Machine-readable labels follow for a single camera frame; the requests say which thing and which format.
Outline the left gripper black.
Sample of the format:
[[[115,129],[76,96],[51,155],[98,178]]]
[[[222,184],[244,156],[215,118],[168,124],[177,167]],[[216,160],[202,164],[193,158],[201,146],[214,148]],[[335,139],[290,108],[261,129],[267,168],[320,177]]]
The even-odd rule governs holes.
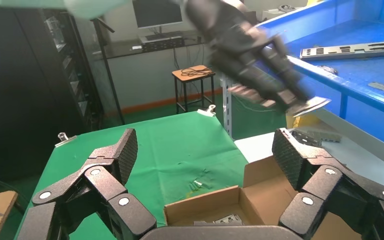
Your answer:
[[[300,104],[307,103],[308,93],[299,86],[301,76],[289,61],[282,38],[268,38],[250,23],[245,11],[239,0],[185,2],[187,17],[211,50],[212,65],[233,81],[228,88],[230,93],[283,112],[292,109],[292,97]],[[259,50],[262,61],[274,75],[254,67]]]

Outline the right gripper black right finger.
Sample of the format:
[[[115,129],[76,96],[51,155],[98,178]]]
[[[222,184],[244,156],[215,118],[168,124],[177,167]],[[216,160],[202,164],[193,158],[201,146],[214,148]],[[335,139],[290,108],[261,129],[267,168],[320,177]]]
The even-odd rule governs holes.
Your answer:
[[[281,227],[310,239],[332,213],[363,239],[384,239],[384,185],[347,169],[323,148],[298,142],[285,128],[274,132],[272,153],[296,191]]]

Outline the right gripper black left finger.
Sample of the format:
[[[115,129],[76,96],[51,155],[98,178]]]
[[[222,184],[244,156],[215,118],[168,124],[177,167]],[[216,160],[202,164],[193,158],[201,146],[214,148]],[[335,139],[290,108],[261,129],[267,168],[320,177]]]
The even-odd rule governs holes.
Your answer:
[[[137,133],[127,128],[115,144],[95,149],[79,170],[39,191],[32,198],[32,239],[67,240],[92,214],[118,240],[139,240],[155,229],[156,218],[126,187],[137,155]]]

